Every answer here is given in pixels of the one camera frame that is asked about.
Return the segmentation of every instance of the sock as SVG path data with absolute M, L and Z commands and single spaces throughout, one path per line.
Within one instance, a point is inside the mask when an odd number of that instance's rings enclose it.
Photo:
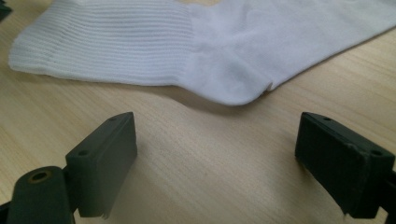
M 14 41 L 9 65 L 243 105 L 391 28 L 395 11 L 392 0 L 54 0 Z

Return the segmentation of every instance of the wooden table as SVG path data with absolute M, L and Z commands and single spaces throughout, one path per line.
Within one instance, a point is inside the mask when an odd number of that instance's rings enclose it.
M 345 217 L 294 147 L 300 115 L 310 111 L 396 153 L 395 29 L 249 105 L 228 107 L 177 87 L 14 72 L 12 40 L 50 1 L 8 2 L 14 13 L 0 24 L 0 203 L 21 175 L 65 166 L 65 154 L 105 119 L 133 111 L 138 158 L 113 213 L 122 223 L 384 223 L 383 210 L 374 220 Z

